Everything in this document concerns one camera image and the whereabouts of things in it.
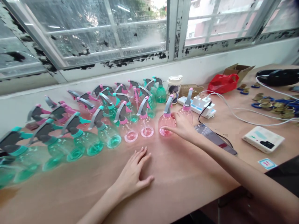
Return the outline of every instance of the black cord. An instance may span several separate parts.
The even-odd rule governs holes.
[[[201,114],[205,111],[205,109],[208,107],[208,106],[206,106],[203,110],[202,110],[202,112],[200,113],[200,115],[198,116],[198,122],[200,123],[200,124],[202,124],[201,122],[200,122],[200,116],[201,116]],[[233,144],[226,138],[226,137],[224,137],[224,136],[222,136],[222,135],[220,135],[220,134],[217,134],[216,132],[214,132],[216,135],[218,135],[219,137],[221,137],[221,138],[224,138],[226,141],[228,141],[228,143],[230,144],[230,146],[232,147],[232,148],[234,148],[233,147]]]

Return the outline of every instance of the table surface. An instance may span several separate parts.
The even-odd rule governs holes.
[[[272,64],[254,69],[243,83],[248,86],[254,84],[254,74],[258,70],[279,68],[298,66]],[[277,89],[295,94],[288,91],[288,87]],[[283,98],[264,87],[250,88],[249,95],[242,95],[234,90],[224,96],[232,108],[243,107],[273,115],[250,106],[254,102],[252,98],[260,92],[276,99]],[[265,173],[266,169],[258,163],[259,160],[269,158],[279,165],[299,154],[296,146],[299,144],[299,127],[294,123],[266,127],[285,137],[285,141],[273,153],[264,154],[241,139],[255,126],[236,119],[219,97],[212,96],[212,101],[217,110],[215,117],[209,120],[201,118],[201,121],[216,132],[225,134],[238,152],[239,159]],[[156,125],[163,107],[164,105],[158,106]],[[175,105],[172,111],[180,108],[181,105]],[[244,110],[234,112],[253,123],[279,122]],[[198,115],[193,115],[196,125]],[[152,158],[142,170],[141,178],[154,175],[155,180],[147,189],[121,202],[108,215],[105,224],[169,224],[240,185],[205,152],[176,135],[162,137],[156,126],[154,136],[149,139],[140,136],[134,143],[123,141],[118,148],[105,148],[97,156],[82,157],[74,163],[63,164],[53,171],[36,174],[22,184],[1,190],[1,223],[76,223],[114,183],[135,149],[142,146],[148,147]]]

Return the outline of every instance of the red plastic bag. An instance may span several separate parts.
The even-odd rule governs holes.
[[[208,90],[219,94],[232,91],[237,88],[239,76],[237,74],[217,74],[209,83]]]

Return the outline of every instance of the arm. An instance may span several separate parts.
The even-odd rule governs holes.
[[[139,175],[144,163],[150,158],[146,156],[147,147],[131,156],[116,182],[104,193],[101,199],[80,219],[77,224],[100,224],[106,216],[122,200],[147,187],[154,180],[153,176],[140,181]]]
[[[221,149],[196,130],[180,114],[175,113],[176,127],[164,127],[201,148],[236,181],[264,204],[277,212],[286,223],[299,223],[299,198],[257,169]]]

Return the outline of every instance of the hand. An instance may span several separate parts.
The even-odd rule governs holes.
[[[198,138],[199,134],[182,114],[172,113],[172,116],[175,118],[176,127],[164,126],[163,129],[176,133],[187,141]]]
[[[147,147],[141,148],[140,151],[135,151],[131,156],[121,174],[110,190],[120,195],[121,200],[131,196],[137,191],[149,186],[154,180],[154,176],[149,176],[145,180],[139,180],[140,172],[145,162],[150,158],[151,153],[146,154]]]

